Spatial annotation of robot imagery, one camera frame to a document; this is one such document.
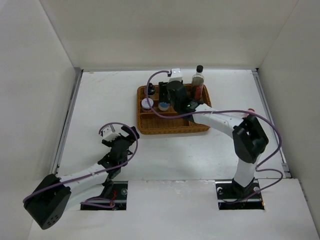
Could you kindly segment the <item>small black-capped glass jar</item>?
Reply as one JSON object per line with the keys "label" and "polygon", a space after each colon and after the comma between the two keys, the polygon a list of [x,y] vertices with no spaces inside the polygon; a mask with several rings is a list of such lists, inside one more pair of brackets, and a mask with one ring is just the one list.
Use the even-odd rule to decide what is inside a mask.
{"label": "small black-capped glass jar", "polygon": [[146,95],[149,96],[150,98],[152,98],[156,94],[156,92],[157,92],[157,89],[152,83],[149,83],[146,86]]}

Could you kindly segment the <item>silver-lid jar blue label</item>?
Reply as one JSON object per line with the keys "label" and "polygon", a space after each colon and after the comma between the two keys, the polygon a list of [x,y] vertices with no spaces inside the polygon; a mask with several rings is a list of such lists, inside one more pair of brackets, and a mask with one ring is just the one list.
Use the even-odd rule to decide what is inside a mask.
{"label": "silver-lid jar blue label", "polygon": [[170,108],[170,103],[169,102],[166,102],[166,101],[159,101],[158,102],[158,108],[160,111],[167,111],[169,108]]}

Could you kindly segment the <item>tall soy sauce bottle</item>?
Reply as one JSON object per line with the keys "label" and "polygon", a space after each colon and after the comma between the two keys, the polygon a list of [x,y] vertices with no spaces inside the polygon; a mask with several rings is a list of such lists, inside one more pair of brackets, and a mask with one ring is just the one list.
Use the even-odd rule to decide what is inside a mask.
{"label": "tall soy sauce bottle", "polygon": [[203,76],[204,67],[202,65],[198,65],[196,67],[196,73],[192,76],[191,81],[191,96],[196,101],[199,101],[202,96],[203,86],[205,78]]}

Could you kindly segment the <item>white-lid spice jar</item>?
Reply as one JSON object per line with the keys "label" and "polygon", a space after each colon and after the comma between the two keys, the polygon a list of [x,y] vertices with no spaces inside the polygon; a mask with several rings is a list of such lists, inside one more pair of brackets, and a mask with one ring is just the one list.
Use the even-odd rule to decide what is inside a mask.
{"label": "white-lid spice jar", "polygon": [[151,98],[144,98],[141,101],[141,108],[144,113],[151,112],[153,106],[154,106],[154,101]]}

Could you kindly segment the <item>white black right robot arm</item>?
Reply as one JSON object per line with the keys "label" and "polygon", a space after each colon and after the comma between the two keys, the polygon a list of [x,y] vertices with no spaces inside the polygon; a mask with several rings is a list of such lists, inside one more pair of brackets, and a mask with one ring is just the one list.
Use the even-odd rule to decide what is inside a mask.
{"label": "white black right robot arm", "polygon": [[187,121],[218,130],[233,140],[238,163],[231,190],[238,198],[249,194],[258,159],[269,143],[257,117],[214,113],[215,110],[204,102],[191,98],[183,83],[177,80],[159,83],[159,100],[171,104]]}

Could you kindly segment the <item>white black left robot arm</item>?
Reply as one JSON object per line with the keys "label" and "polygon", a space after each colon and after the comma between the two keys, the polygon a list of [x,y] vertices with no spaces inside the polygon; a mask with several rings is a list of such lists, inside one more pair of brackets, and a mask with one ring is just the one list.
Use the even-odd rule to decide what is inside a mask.
{"label": "white black left robot arm", "polygon": [[102,144],[110,148],[101,160],[74,174],[47,175],[22,201],[24,209],[42,230],[53,227],[68,208],[77,204],[97,207],[94,200],[105,200],[112,195],[113,179],[136,154],[130,147],[137,145],[140,138],[135,126],[121,124],[125,135],[116,132],[113,126],[109,123],[99,130]]}

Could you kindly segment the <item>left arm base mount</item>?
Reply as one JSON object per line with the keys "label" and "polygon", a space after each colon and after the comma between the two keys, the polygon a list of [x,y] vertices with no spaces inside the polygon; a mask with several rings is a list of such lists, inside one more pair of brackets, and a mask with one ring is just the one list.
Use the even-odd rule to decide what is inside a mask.
{"label": "left arm base mount", "polygon": [[128,181],[113,181],[104,186],[99,196],[80,204],[81,211],[125,211],[127,209]]}

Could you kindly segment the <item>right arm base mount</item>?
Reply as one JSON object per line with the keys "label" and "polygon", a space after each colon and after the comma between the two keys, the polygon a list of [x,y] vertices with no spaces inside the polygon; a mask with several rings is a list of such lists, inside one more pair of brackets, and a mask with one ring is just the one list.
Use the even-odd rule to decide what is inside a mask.
{"label": "right arm base mount", "polygon": [[236,190],[231,180],[215,182],[219,210],[264,210],[264,202],[257,180],[244,191]]}

